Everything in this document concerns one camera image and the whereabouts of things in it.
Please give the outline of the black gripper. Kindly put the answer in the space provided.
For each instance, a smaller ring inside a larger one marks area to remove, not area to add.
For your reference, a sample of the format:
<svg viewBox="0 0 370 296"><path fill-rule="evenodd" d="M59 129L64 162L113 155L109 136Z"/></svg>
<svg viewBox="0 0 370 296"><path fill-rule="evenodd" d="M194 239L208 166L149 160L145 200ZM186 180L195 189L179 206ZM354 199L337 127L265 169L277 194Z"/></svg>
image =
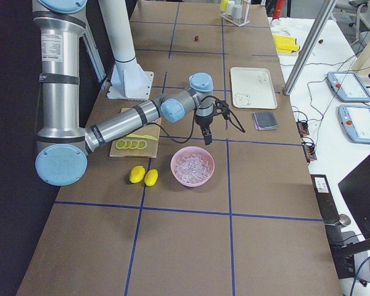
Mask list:
<svg viewBox="0 0 370 296"><path fill-rule="evenodd" d="M197 109L195 113L195 122L201 127L205 145L210 145L212 143L212 133L209 126L213 122L213 107Z"/></svg>

